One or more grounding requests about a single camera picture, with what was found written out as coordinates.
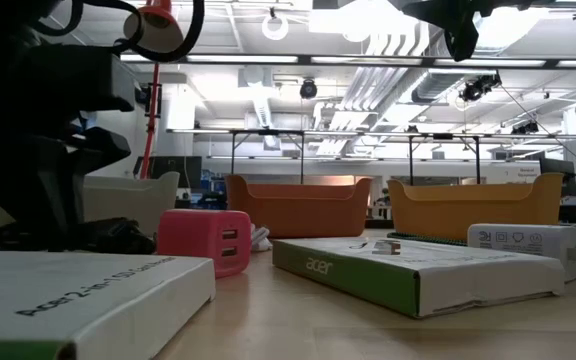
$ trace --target wooden table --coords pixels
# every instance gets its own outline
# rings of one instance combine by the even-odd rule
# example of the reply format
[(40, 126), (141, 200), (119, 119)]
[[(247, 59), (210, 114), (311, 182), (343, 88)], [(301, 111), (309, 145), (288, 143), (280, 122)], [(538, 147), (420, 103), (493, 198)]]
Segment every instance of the wooden table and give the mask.
[(566, 291), (414, 320), (253, 254), (156, 359), (576, 360), (576, 281)]

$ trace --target lamp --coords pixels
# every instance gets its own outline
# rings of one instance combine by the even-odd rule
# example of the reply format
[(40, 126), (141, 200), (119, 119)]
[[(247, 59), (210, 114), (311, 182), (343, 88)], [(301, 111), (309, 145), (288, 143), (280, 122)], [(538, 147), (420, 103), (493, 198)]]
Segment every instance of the lamp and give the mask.
[[(179, 47), (184, 36), (177, 20), (170, 13), (170, 0), (148, 0), (146, 6), (139, 9), (144, 23), (144, 35), (138, 45), (158, 53), (169, 53)], [(137, 30), (138, 18), (131, 14), (124, 22), (124, 35), (130, 38)]]

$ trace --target orange storage bin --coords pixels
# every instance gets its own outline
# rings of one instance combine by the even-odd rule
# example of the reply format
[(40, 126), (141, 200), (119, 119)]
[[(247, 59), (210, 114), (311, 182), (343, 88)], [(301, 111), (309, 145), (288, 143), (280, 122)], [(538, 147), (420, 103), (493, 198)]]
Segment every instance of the orange storage bin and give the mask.
[(226, 177), (228, 209), (243, 211), (271, 238), (359, 236), (364, 230), (370, 179), (350, 186), (247, 184)]
[(556, 225), (563, 174), (532, 184), (407, 186), (388, 181), (395, 230), (466, 241), (472, 224)]

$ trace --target acer box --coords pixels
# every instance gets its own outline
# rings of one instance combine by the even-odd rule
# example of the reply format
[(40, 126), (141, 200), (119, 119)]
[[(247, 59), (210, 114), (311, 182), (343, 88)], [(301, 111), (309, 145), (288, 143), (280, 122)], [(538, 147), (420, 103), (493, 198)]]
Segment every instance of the acer box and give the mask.
[(151, 359), (214, 295), (210, 259), (0, 251), (0, 359)]
[(273, 244), (275, 266), (416, 318), (564, 291), (561, 262), (535, 255), (378, 238)]

